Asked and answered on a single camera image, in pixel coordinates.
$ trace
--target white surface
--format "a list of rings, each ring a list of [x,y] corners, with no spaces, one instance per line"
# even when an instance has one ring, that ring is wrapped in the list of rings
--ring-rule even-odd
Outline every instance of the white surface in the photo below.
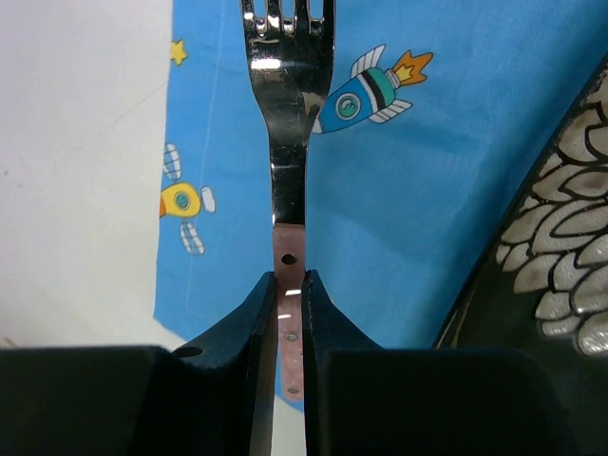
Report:
[[[0,0],[0,346],[151,343],[169,0]],[[305,454],[277,403],[274,454]]]

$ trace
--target white leaf pattern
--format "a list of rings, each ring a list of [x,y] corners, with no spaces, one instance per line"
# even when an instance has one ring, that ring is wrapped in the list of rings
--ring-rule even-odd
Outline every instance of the white leaf pattern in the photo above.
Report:
[[[561,132],[496,251],[515,274],[515,294],[539,293],[542,333],[573,337],[588,356],[608,354],[608,79],[598,87]]]

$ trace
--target fork neck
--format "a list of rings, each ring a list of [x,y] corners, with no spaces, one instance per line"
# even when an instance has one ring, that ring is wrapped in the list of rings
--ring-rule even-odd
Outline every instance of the fork neck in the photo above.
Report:
[[[270,139],[273,224],[305,225],[308,141]]]

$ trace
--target blue cloth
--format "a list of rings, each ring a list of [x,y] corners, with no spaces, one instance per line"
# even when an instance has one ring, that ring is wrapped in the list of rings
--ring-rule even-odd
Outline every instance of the blue cloth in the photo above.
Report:
[[[308,267],[376,342],[427,347],[607,50],[608,2],[338,0],[336,17],[332,91],[385,45],[381,102],[411,106],[376,123],[360,100],[366,119],[354,123],[344,120],[351,99],[338,92],[326,104],[309,158]],[[173,40],[155,316],[188,339],[272,270],[270,170],[238,0],[176,0]],[[427,78],[387,88],[382,78],[408,50],[432,59],[422,69],[409,61],[401,79]]]

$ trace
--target blue rocket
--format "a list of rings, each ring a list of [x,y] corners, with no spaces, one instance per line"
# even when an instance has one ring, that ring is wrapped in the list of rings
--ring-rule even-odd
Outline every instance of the blue rocket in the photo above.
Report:
[[[396,91],[427,79],[422,70],[432,53],[413,57],[408,50],[385,71],[377,66],[385,47],[372,49],[352,65],[351,78],[329,96],[314,121],[313,133],[331,133],[365,119],[382,124],[411,108],[411,103],[397,99]]]

